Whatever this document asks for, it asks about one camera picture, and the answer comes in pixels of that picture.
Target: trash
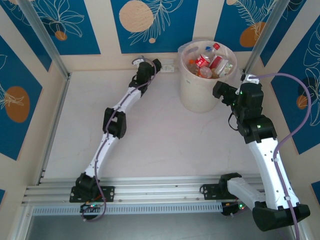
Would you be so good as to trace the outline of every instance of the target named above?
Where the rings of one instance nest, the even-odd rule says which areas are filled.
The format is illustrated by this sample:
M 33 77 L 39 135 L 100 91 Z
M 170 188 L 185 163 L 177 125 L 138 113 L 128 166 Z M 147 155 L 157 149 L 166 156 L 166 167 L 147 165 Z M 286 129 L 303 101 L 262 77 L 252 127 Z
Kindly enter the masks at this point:
M 212 76 L 212 72 L 211 72 L 211 69 L 204 66 L 204 67 L 201 67 L 199 69 L 199 72 L 197 74 L 199 77 L 202 77 L 204 79 L 210 79 L 211 76 Z
M 207 67 L 211 62 L 215 59 L 216 52 L 220 48 L 218 43 L 213 44 L 212 47 L 209 47 L 205 50 L 204 53 L 200 54 L 200 56 L 195 60 L 195 64 L 199 67 Z
M 187 65 L 187 68 L 190 71 L 190 73 L 193 73 L 194 75 L 198 74 L 199 68 L 195 63 L 195 60 L 190 59 L 189 64 Z
M 195 113 L 205 113 L 212 110 L 219 102 L 212 94 L 217 81 L 227 82 L 234 79 L 238 72 L 235 54 L 228 47 L 218 42 L 220 48 L 215 52 L 215 55 L 219 56 L 220 59 L 215 57 L 209 65 L 213 68 L 213 70 L 211 69 L 211 78 L 198 76 L 198 73 L 195 72 L 196 68 L 192 64 L 215 43 L 216 42 L 207 39 L 197 39 L 180 46 L 178 49 L 180 100 L 185 108 Z M 225 76 L 221 77 L 216 75 L 215 70 L 223 58 L 228 59 L 233 67 L 226 74 L 222 71 L 221 75 L 225 74 Z
M 214 43 L 212 47 L 207 46 L 197 59 L 190 59 L 187 65 L 190 73 L 204 79 L 218 79 L 227 75 L 233 65 L 228 64 L 229 61 L 226 57 L 217 54 L 219 48 L 220 45 Z

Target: white plastic bucket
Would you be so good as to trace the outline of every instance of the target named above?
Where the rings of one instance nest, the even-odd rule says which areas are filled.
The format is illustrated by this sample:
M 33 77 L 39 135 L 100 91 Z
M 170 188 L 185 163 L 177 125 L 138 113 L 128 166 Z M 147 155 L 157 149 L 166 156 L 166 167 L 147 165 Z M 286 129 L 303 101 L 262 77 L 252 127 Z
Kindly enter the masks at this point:
M 206 47 L 212 47 L 215 41 L 198 40 L 192 41 L 179 47 L 178 65 L 180 70 L 180 100 L 183 106 L 194 113 L 206 113 L 211 111 L 219 102 L 213 96 L 213 88 L 217 81 L 227 82 L 234 79 L 237 73 L 237 59 L 235 54 L 225 45 L 218 42 L 220 48 L 218 55 L 225 56 L 233 64 L 230 72 L 218 79 L 206 79 L 189 72 L 187 64 L 190 59 L 195 60 Z

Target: white floor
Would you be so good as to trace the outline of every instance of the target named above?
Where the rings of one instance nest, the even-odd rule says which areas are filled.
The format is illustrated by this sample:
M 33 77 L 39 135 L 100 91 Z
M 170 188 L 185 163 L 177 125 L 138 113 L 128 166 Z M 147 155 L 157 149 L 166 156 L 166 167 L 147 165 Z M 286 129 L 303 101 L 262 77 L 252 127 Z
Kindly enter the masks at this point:
M 104 112 L 127 91 L 136 70 L 74 72 L 44 177 L 77 178 L 102 137 Z M 229 107 L 193 113 L 179 99 L 179 73 L 159 73 L 126 115 L 127 132 L 103 177 L 173 177 L 259 173 L 242 136 L 230 129 Z

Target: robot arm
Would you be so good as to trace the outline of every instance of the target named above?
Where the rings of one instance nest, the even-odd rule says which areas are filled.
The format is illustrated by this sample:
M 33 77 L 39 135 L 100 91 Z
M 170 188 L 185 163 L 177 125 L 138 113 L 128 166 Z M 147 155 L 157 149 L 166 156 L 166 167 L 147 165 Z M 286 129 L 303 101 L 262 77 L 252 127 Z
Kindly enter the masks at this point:
M 94 178 L 95 176 L 95 161 L 97 162 L 97 175 L 100 177 L 101 171 L 103 169 L 103 163 L 108 159 L 109 153 L 111 153 L 114 146 L 118 143 L 119 139 L 123 137 L 122 134 L 114 136 L 113 134 L 107 134 L 106 126 L 111 114 L 114 110 L 117 110 L 118 114 L 115 116 L 117 118 L 118 128 L 125 132 L 125 114 L 131 109 L 131 107 L 141 98 L 142 92 L 140 90 L 135 90 L 135 87 L 129 87 L 123 98 L 116 104 L 113 108 L 107 108 L 104 115 L 103 129 L 104 134 L 102 136 L 99 147 L 97 148 L 89 166 L 85 169 L 87 176 Z
M 161 63 L 158 59 L 152 62 L 154 66 L 145 61 L 139 63 L 138 71 L 133 76 L 124 97 L 113 108 L 108 107 L 105 110 L 101 142 L 89 166 L 77 178 L 75 186 L 71 189 L 70 203 L 85 203 L 99 198 L 100 191 L 95 178 L 95 165 L 96 174 L 99 178 L 103 164 L 108 159 L 110 152 L 126 133 L 126 113 L 147 91 L 152 76 L 155 76 L 161 69 Z M 110 200 L 107 199 L 107 202 L 112 202 L 114 187 L 102 186 L 101 189 L 105 196 L 111 196 Z
M 247 75 L 239 89 L 218 81 L 213 88 L 213 95 L 218 99 L 223 96 L 222 102 L 231 106 L 238 131 L 258 165 L 265 194 L 258 192 L 242 177 L 234 174 L 221 176 L 220 180 L 225 183 L 219 185 L 227 188 L 222 191 L 227 191 L 242 200 L 252 210 L 259 229 L 268 231 L 293 224 L 288 201 L 292 203 L 298 222 L 308 217 L 310 210 L 307 205 L 300 204 L 295 195 L 279 153 L 276 159 L 273 158 L 273 151 L 278 144 L 277 134 L 272 121 L 262 115 L 262 86 L 258 79 L 249 79 L 252 76 Z M 274 161 L 278 163 L 289 197 L 284 193 Z

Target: metal extrusion frame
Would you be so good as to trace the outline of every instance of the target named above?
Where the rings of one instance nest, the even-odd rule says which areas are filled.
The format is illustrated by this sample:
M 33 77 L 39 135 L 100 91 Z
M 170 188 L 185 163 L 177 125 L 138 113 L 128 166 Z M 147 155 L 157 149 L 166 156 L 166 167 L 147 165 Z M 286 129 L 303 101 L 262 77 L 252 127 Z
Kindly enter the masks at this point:
M 264 50 L 267 42 L 269 41 L 272 33 L 274 32 L 279 20 L 281 19 L 283 12 L 288 7 L 289 2 L 290 0 L 281 0 L 276 3 L 244 67 L 246 75 L 252 73 L 252 70 L 257 63 L 260 54 Z
M 68 92 L 68 88 L 69 88 L 69 84 L 70 84 L 71 75 L 72 75 L 72 73 L 67 78 L 67 80 L 66 80 L 66 82 L 65 82 L 65 84 L 63 86 L 63 90 L 62 90 L 62 93 L 61 93 L 61 98 L 60 98 L 60 101 L 59 101 L 59 105 L 58 105 L 58 108 L 57 108 L 55 116 L 54 116 L 54 121 L 53 121 L 52 129 L 51 129 L 51 133 L 50 133 L 50 138 L 48 140 L 48 144 L 47 144 L 46 149 L 45 149 L 44 158 L 42 160 L 42 165 L 41 165 L 41 168 L 38 171 L 37 179 L 36 179 L 36 182 L 34 183 L 34 185 L 38 185 L 40 183 L 40 181 L 41 181 L 41 178 L 44 177 L 44 174 L 45 174 L 48 162 L 49 162 L 50 153 L 51 153 L 51 150 L 52 150 L 52 147 L 53 147 L 53 144 L 54 144 L 56 132 L 57 132 L 57 129 L 58 129 L 60 116 L 61 116 L 62 109 L 64 107 L 64 103 L 65 103 L 65 100 L 66 100 L 66 96 L 67 96 L 67 92 Z
M 264 186 L 258 174 L 243 175 L 243 178 L 255 189 L 263 192 Z M 173 204 L 208 202 L 200 193 L 203 184 L 217 184 L 220 176 L 196 177 L 129 177 L 102 178 L 102 186 L 115 186 L 112 204 Z M 71 188 L 76 179 L 42 178 L 38 186 L 28 186 L 22 206 L 71 205 L 69 203 Z M 218 202 L 232 202 L 226 199 Z

